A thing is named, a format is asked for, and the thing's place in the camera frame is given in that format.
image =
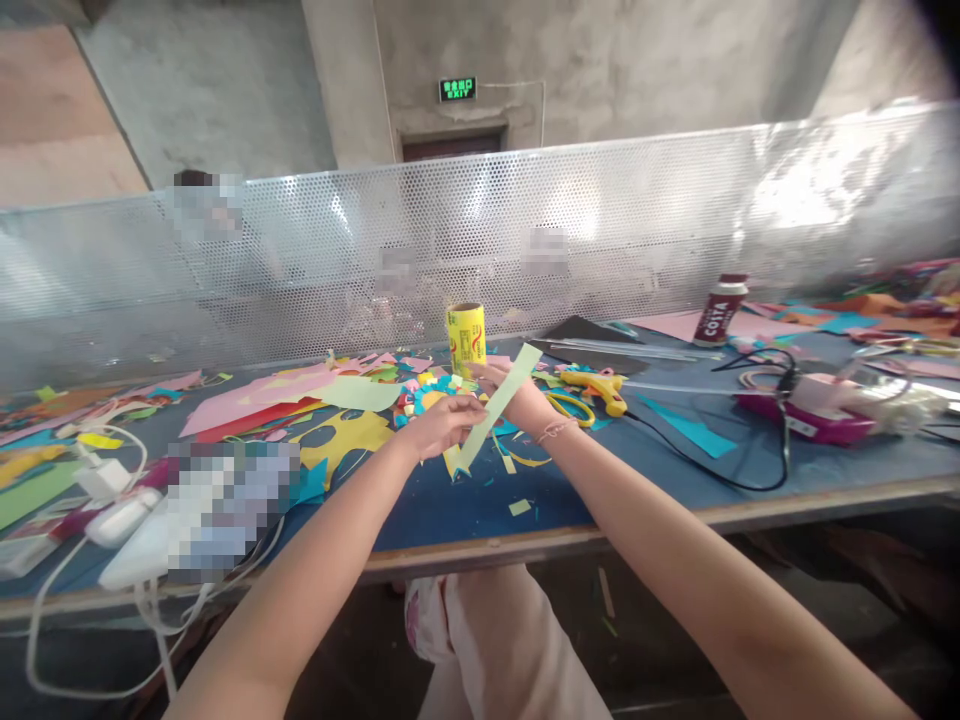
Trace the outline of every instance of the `tape roll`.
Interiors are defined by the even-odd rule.
[[[487,362],[487,331],[483,324],[483,305],[462,303],[447,308],[447,335],[450,338],[450,364],[453,372],[472,379],[464,363]]]

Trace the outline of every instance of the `hand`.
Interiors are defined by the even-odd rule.
[[[487,395],[493,395],[507,377],[506,370],[493,365],[467,363],[467,367]],[[534,440],[543,434],[548,425],[564,419],[532,380],[520,386],[503,415]]]
[[[427,460],[464,442],[470,428],[486,417],[483,403],[473,395],[447,395],[423,415],[411,418],[396,437],[414,449],[418,460]]]

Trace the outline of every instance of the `exit sign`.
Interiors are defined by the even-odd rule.
[[[440,102],[453,102],[454,100],[474,100],[477,97],[476,78],[441,80],[438,85],[440,88]]]

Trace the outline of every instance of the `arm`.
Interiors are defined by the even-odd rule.
[[[444,398],[367,460],[270,563],[165,717],[282,718],[414,466],[462,442],[484,416],[471,396]]]
[[[477,367],[493,385],[505,376]],[[528,383],[508,407],[508,419],[536,439],[564,418]],[[915,717],[766,573],[589,435],[568,425],[542,446],[748,717]]]

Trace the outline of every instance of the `glue gun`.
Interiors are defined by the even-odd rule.
[[[607,403],[607,415],[623,417],[627,412],[627,403],[620,397],[619,390],[623,387],[623,375],[595,375],[594,373],[565,370],[560,373],[560,380],[568,385],[582,385],[593,388]]]

